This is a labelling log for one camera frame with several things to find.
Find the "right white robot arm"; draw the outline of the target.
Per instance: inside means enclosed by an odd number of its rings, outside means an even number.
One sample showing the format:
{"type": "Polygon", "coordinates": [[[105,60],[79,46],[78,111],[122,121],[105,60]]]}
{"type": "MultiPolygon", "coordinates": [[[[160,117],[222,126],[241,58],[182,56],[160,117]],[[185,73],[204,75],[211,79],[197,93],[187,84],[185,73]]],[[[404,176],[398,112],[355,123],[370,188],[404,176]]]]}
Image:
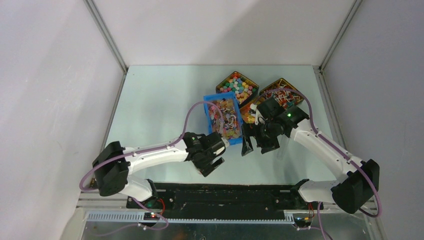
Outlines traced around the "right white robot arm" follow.
{"type": "Polygon", "coordinates": [[[333,181],[301,180],[293,187],[291,204],[304,209],[310,202],[336,204],[341,210],[354,214],[379,189],[380,166],[373,159],[367,161],[351,154],[317,127],[310,114],[296,105],[281,106],[274,98],[260,104],[252,103],[253,123],[242,125],[242,156],[253,151],[251,138],[265,154],[280,147],[279,136],[285,136],[309,150],[334,175],[333,181]]]}

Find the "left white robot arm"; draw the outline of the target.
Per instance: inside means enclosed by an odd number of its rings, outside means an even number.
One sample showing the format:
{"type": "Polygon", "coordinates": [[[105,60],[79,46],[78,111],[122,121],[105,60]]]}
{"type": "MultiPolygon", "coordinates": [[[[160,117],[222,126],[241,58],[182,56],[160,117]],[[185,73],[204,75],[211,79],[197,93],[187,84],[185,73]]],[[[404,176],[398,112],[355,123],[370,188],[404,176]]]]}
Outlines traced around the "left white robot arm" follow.
{"type": "Polygon", "coordinates": [[[224,159],[222,154],[230,143],[218,132],[208,135],[186,132],[182,139],[151,148],[123,147],[119,141],[109,143],[93,161],[94,178],[101,197],[123,194],[153,208],[158,194],[152,180],[137,172],[167,163],[191,162],[207,177],[224,159]]]}

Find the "clear plastic scoop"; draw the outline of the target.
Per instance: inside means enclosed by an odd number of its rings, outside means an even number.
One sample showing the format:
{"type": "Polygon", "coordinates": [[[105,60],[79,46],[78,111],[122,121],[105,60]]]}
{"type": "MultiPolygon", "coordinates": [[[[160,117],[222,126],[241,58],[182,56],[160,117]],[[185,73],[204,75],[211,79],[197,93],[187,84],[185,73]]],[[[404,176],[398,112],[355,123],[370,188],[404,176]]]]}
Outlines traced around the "clear plastic scoop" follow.
{"type": "Polygon", "coordinates": [[[289,147],[289,142],[290,139],[287,138],[286,136],[282,136],[280,141],[279,141],[279,148],[277,150],[277,154],[276,154],[276,159],[279,161],[282,161],[287,152],[288,152],[288,147],[289,147]]]}

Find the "blue plastic candy bin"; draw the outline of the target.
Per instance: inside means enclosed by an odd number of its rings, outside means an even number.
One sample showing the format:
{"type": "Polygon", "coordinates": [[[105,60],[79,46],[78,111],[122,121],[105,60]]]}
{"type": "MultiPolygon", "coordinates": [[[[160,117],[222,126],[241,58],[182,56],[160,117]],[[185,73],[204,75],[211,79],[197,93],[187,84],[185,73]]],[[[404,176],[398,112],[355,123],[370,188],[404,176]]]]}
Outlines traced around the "blue plastic candy bin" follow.
{"type": "Polygon", "coordinates": [[[224,92],[205,95],[204,111],[210,133],[219,132],[230,145],[243,141],[242,116],[235,93],[224,92]]]}

